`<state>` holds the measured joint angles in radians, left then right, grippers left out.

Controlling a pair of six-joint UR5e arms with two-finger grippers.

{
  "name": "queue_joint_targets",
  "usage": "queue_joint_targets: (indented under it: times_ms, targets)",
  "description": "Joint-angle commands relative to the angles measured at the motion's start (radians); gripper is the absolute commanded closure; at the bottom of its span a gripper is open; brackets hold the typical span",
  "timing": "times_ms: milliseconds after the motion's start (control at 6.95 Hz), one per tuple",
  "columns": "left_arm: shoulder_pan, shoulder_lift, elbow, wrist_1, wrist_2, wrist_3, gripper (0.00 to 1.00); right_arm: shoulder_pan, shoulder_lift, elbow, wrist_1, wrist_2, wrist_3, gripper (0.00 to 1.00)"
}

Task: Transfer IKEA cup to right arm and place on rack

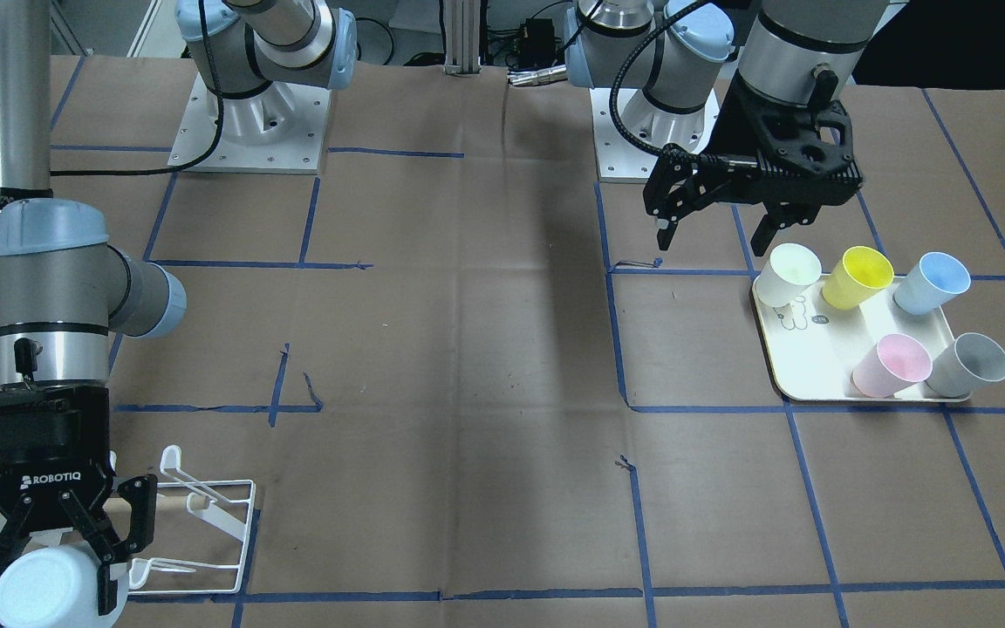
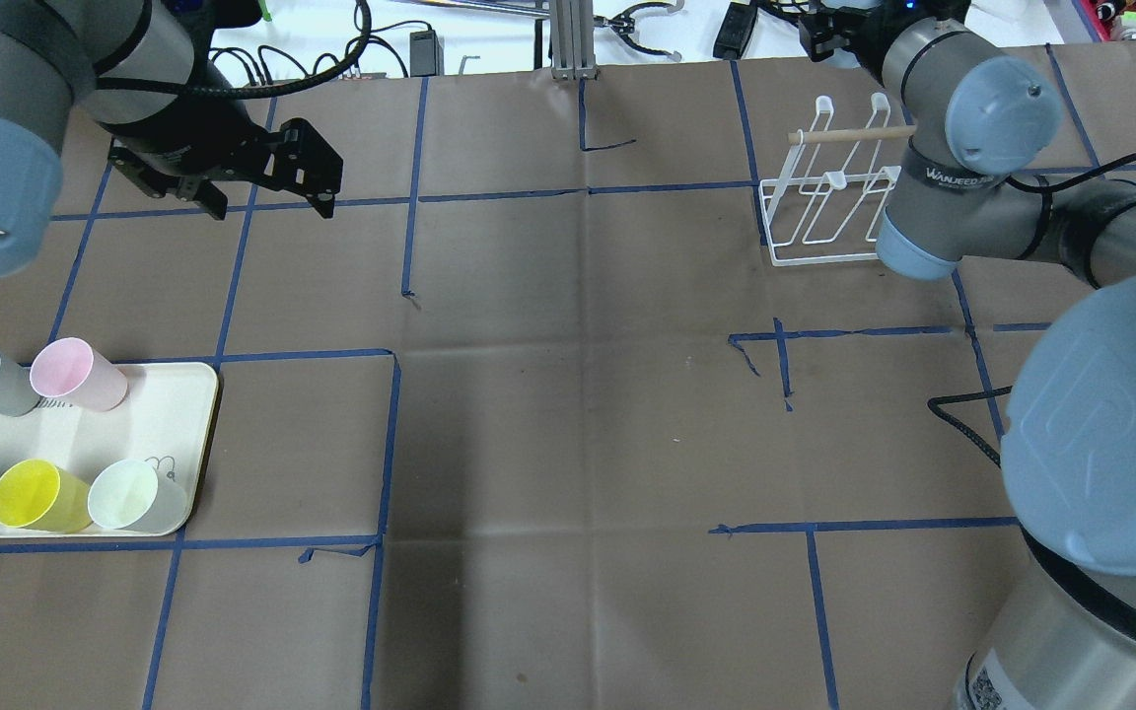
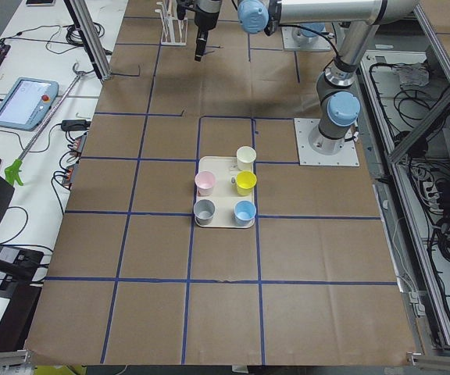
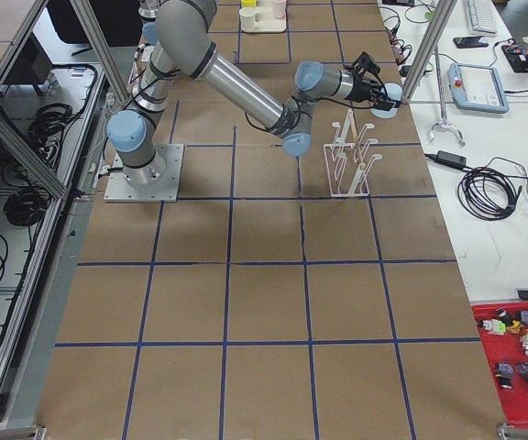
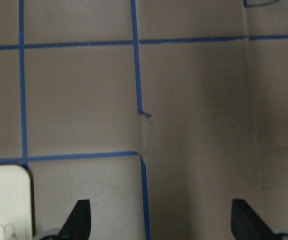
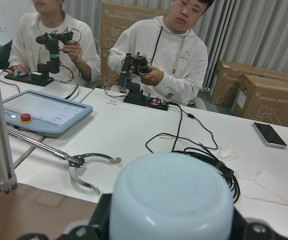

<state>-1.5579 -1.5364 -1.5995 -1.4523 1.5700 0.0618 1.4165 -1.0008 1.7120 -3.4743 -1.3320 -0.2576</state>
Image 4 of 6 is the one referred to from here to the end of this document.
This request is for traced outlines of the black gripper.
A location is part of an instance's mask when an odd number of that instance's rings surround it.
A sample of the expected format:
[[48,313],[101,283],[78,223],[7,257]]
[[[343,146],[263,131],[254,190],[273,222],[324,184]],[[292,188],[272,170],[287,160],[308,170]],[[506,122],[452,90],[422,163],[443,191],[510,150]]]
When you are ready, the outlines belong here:
[[397,109],[401,97],[386,95],[384,82],[380,78],[380,68],[371,68],[369,71],[351,70],[354,85],[350,91],[350,100],[356,103],[365,101],[376,105],[380,111]]

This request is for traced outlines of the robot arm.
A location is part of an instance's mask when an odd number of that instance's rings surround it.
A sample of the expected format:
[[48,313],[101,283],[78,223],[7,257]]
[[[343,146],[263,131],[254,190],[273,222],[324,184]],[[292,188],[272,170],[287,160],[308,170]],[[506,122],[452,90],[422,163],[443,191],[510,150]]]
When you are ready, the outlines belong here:
[[169,162],[153,137],[180,75],[187,82],[201,84],[198,99],[215,91],[254,118],[259,130],[280,139],[283,150],[294,157],[309,150],[314,109],[322,100],[367,103],[379,111],[400,105],[366,52],[343,69],[319,61],[301,62],[294,94],[285,103],[275,99],[223,56],[211,40],[209,30],[217,8],[216,1],[162,1],[155,10],[151,26],[157,40],[150,61],[129,103],[107,125],[107,136],[131,187],[141,189],[168,177]]
[[138,2],[138,14],[140,18],[146,22],[155,21],[160,8],[160,0],[139,0]]

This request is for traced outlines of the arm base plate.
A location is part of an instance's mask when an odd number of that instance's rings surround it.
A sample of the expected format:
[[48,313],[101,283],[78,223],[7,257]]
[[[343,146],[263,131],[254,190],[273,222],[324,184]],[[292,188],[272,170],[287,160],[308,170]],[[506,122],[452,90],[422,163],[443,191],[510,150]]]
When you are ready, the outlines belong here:
[[122,170],[109,175],[104,199],[109,203],[175,203],[183,154],[183,144],[158,144],[154,160],[139,169],[124,166],[115,154],[113,167]]

